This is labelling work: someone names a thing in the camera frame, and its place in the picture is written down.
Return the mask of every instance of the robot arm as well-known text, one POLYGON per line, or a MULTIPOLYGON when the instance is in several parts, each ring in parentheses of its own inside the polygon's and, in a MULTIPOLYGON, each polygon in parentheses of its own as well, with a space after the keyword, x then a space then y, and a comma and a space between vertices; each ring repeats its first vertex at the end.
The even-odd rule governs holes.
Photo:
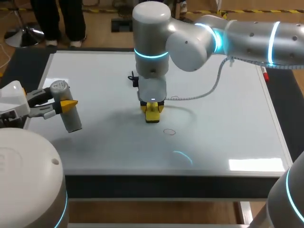
POLYGON ((145 102, 165 100, 169 55, 188 72, 202 67, 212 54, 274 66, 304 63, 302 24, 228 21, 211 15, 188 24, 171 18, 165 4, 149 1, 134 8, 133 30, 139 99, 145 102))
POLYGON ((18 127, 23 118, 51 118, 60 114, 66 130, 82 128, 76 104, 65 81, 55 81, 45 89, 25 93, 19 81, 13 81, 0 90, 0 128, 18 127))

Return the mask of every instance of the black pants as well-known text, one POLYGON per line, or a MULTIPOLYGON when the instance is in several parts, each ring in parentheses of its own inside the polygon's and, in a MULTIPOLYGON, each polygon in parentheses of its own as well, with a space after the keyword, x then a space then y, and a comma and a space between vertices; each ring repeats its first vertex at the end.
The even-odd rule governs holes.
MULTIPOLYGON (((60 39, 59 13, 56 0, 31 0, 37 22, 47 40, 60 39)), ((71 41, 79 41, 86 36, 86 24, 82 13, 82 0, 59 0, 65 21, 66 35, 71 41)))

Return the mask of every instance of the wooden floor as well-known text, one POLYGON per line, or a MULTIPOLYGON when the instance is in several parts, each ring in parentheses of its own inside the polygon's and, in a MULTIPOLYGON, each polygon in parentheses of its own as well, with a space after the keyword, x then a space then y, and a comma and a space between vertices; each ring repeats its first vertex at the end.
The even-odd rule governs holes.
MULTIPOLYGON (((16 1, 19 5, 26 4, 29 0, 16 1)), ((213 0, 187 0, 188 10, 214 10, 213 0)), ((223 0, 223 10, 286 10, 304 9, 302 0, 223 0)), ((35 21, 32 12, 23 12, 25 21, 35 21)), ((199 15, 189 15, 195 19, 199 15)), ((133 47, 131 33, 111 33, 111 18, 115 14, 89 14, 85 13, 87 25, 87 40, 84 47, 133 47)), ((285 21, 304 22, 304 14, 287 13, 238 13, 229 14, 228 19, 254 20, 254 21, 285 21)), ((17 25, 17 20, 12 13, 0 11, 0 37, 3 37, 8 28, 17 25)), ((11 56, 14 48, 0 43, 11 56)), ((68 45, 64 40, 61 46, 68 45)), ((7 57, 0 50, 0 66, 7 57)), ((304 72, 294 71, 295 77, 304 94, 304 72)), ((263 202, 252 202, 252 212, 256 215, 263 202)), ((238 217, 233 202, 70 202, 70 221, 73 223, 205 223, 205 224, 236 224, 238 217)))

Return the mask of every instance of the sneaker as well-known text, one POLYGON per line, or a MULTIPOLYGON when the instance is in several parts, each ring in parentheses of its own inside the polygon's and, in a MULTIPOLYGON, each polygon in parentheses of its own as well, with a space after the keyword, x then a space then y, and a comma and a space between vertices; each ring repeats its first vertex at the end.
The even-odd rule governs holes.
POLYGON ((57 40, 46 40, 47 47, 57 47, 58 42, 57 40))
POLYGON ((85 40, 86 40, 86 35, 85 35, 85 38, 83 38, 82 40, 79 40, 79 41, 71 41, 70 47, 71 47, 71 48, 79 48, 79 47, 81 47, 82 42, 84 42, 85 40))
POLYGON ((180 13, 181 14, 185 14, 187 13, 187 3, 185 1, 182 1, 181 4, 180 4, 180 13))

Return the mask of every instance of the red marker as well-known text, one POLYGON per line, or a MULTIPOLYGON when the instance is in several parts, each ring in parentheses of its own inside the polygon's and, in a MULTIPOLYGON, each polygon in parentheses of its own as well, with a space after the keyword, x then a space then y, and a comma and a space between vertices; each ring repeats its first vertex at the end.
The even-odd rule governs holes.
POLYGON ((268 76, 268 73, 266 71, 266 68, 264 66, 261 66, 261 70, 262 70, 265 81, 269 82, 269 76, 268 76))

